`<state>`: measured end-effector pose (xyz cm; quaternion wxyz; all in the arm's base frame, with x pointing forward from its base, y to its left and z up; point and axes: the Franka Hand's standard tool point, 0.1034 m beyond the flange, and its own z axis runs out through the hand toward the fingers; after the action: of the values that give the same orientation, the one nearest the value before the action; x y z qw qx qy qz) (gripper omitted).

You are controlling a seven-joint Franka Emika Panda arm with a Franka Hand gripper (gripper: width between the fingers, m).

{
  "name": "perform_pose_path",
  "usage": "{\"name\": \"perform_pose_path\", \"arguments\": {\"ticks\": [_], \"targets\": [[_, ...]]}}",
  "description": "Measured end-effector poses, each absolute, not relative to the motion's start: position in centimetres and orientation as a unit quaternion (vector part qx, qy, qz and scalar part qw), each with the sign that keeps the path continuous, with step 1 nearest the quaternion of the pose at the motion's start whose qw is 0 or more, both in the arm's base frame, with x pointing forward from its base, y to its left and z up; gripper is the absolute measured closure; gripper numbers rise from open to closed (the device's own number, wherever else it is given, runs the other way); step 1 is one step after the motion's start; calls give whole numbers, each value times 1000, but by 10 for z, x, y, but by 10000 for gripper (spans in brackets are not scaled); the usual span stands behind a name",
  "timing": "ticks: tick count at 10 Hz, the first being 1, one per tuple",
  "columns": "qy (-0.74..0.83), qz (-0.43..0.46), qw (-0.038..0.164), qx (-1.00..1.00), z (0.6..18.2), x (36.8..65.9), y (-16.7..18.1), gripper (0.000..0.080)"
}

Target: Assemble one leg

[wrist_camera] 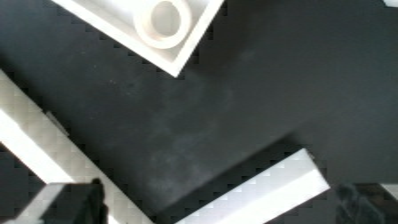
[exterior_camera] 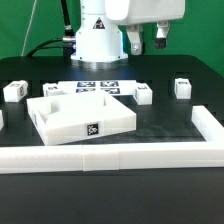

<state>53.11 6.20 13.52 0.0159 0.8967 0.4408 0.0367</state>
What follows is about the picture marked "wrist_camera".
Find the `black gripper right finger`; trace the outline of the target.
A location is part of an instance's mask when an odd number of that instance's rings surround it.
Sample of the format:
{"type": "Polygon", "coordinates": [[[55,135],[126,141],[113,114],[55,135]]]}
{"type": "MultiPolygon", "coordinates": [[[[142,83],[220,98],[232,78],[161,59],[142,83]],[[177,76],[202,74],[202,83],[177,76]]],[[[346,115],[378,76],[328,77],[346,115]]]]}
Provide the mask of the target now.
{"type": "Polygon", "coordinates": [[[335,188],[335,224],[398,224],[398,198],[378,183],[335,188]]]}

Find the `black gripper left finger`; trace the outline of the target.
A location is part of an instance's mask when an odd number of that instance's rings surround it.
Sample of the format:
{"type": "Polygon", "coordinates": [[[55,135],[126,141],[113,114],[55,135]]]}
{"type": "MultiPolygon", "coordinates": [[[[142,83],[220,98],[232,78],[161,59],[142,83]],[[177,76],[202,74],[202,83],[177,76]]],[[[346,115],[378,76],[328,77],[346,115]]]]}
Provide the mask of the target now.
{"type": "Polygon", "coordinates": [[[39,217],[42,224],[108,224],[101,180],[67,183],[39,217]]]}

